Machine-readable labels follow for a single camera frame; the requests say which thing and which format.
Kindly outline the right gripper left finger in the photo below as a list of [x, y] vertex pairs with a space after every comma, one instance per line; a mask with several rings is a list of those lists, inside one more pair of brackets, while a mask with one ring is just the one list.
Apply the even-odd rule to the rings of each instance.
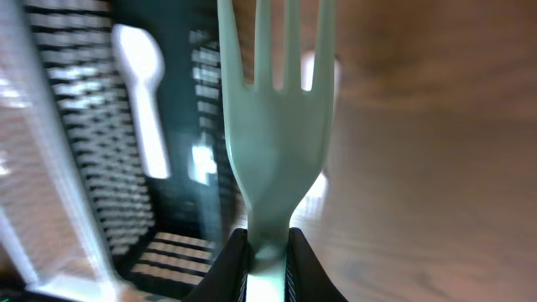
[[183, 302], [245, 302], [250, 262], [248, 231], [235, 229], [209, 272]]

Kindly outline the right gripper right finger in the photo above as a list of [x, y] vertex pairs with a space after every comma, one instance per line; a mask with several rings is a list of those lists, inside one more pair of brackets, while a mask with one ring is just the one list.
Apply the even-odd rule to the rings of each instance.
[[286, 252], [285, 302], [347, 302], [299, 228], [289, 229]]

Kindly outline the pale green fork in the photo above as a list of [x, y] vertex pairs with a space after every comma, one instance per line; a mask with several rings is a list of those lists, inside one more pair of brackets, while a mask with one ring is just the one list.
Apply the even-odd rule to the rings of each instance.
[[244, 80], [233, 4], [217, 3], [227, 155], [245, 202], [248, 301], [282, 301], [290, 218], [326, 162], [335, 99], [335, 3], [320, 0], [312, 85], [302, 87], [300, 4], [284, 7], [284, 79], [273, 83], [272, 3], [255, 12], [254, 79]]

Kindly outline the white spoon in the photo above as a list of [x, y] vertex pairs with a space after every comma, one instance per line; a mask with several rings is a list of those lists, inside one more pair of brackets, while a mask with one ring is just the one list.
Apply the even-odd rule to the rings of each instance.
[[117, 56], [133, 112], [143, 172], [150, 178], [171, 176], [156, 92], [164, 77], [164, 58], [146, 30], [118, 23], [112, 27]]

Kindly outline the white fork tines down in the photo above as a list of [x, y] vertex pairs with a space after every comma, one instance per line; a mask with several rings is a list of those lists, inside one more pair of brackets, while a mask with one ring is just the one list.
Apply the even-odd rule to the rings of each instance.
[[[301, 58], [301, 87], [305, 91], [310, 91], [313, 83], [313, 72], [315, 64], [315, 53], [307, 52]], [[338, 58], [334, 61], [334, 101], [333, 113], [336, 113], [336, 104], [341, 86], [341, 63]], [[310, 219], [320, 219], [326, 203], [326, 197], [329, 190], [329, 172], [328, 165], [325, 164], [314, 184], [310, 187], [305, 198], [301, 201], [300, 206], [304, 206], [305, 215]]]

